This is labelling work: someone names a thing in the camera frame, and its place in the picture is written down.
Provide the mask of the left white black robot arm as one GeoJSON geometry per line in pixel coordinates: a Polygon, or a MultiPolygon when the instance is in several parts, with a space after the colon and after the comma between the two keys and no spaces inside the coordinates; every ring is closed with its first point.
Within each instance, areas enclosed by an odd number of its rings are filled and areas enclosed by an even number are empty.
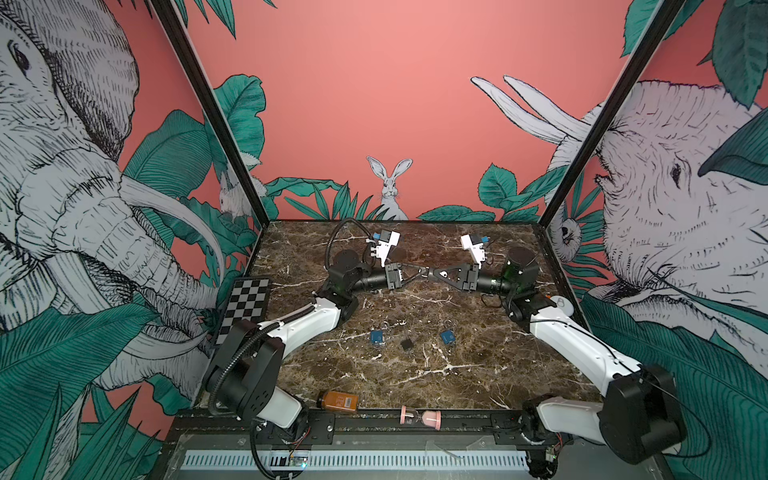
{"type": "Polygon", "coordinates": [[[274,320],[234,323],[203,380],[213,416],[271,424],[294,437],[309,430],[306,404],[278,387],[284,359],[315,337],[345,323],[357,310],[361,291],[399,289],[427,274],[404,277],[400,263],[372,266],[343,250],[326,267],[327,278],[312,301],[274,320]]]}

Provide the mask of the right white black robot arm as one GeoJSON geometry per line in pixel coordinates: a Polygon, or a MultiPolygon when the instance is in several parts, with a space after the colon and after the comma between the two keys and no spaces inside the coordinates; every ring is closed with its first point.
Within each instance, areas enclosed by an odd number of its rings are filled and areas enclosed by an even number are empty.
{"type": "Polygon", "coordinates": [[[506,316],[544,342],[599,391],[598,402],[550,397],[530,413],[534,433],[570,434],[607,446],[636,465],[680,445],[687,437],[673,375],[621,353],[575,322],[558,298],[536,286],[535,254],[513,247],[498,271],[480,261],[431,268],[428,276],[459,291],[497,296],[506,316]]]}

